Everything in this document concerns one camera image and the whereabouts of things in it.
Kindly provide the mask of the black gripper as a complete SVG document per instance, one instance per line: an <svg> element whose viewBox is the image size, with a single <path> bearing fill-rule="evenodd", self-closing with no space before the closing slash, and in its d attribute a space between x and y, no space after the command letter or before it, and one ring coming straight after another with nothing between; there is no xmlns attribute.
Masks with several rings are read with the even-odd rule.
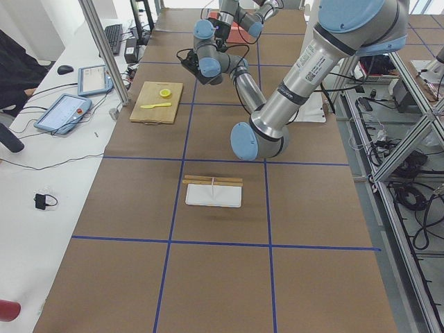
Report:
<svg viewBox="0 0 444 333"><path fill-rule="evenodd" d="M215 27L215 37L220 39L223 44L225 44L229 38L230 31L231 31L231 25L222 22L222 21L215 21L214 22Z"/></svg>

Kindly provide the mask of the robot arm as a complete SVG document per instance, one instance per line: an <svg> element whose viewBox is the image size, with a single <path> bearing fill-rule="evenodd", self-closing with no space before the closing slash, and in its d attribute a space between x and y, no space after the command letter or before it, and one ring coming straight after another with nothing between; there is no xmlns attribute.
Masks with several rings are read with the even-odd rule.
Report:
<svg viewBox="0 0 444 333"><path fill-rule="evenodd" d="M255 3L259 9L249 13L241 7L239 1L222 1L216 21L213 23L215 37L222 42L227 42L232 25L236 23L251 37L258 38L262 33L265 21L284 8L281 1L255 1Z"/></svg>
<svg viewBox="0 0 444 333"><path fill-rule="evenodd" d="M254 13L238 1L223 1L216 19L194 25L190 71L202 84L218 85L228 74L250 111L230 134L240 160L272 158L288 146L287 124L339 60L400 50L407 40L408 1L321 1L313 38L269 99L258 88L247 62L222 49L233 23L259 37L264 23L281 9L278 1L258 1Z"/></svg>

